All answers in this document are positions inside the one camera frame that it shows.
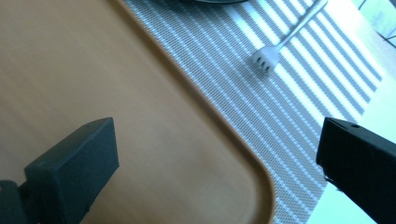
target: wooden surface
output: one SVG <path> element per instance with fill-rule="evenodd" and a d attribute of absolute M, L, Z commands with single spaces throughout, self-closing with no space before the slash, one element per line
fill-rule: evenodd
<path fill-rule="evenodd" d="M 269 175 L 114 1 L 0 2 L 0 179 L 115 120 L 120 169 L 83 223 L 249 223 Z"/>

